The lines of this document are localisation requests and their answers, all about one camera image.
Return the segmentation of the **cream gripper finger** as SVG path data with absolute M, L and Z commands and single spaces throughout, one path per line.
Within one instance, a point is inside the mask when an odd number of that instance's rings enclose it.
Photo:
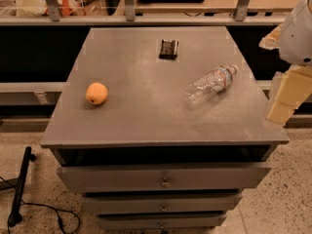
M 311 67 L 292 65 L 285 73 L 276 72 L 269 92 L 266 120 L 284 126 L 311 95 Z
M 278 49 L 280 46 L 280 34 L 282 25 L 276 26 L 270 33 L 259 42 L 259 47 L 266 50 Z

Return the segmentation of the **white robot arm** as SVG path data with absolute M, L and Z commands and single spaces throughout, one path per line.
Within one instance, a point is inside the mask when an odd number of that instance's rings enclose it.
M 291 65 L 275 73 L 266 114 L 267 121 L 284 126 L 312 95 L 312 0 L 300 0 L 259 47 L 277 49 L 280 59 Z

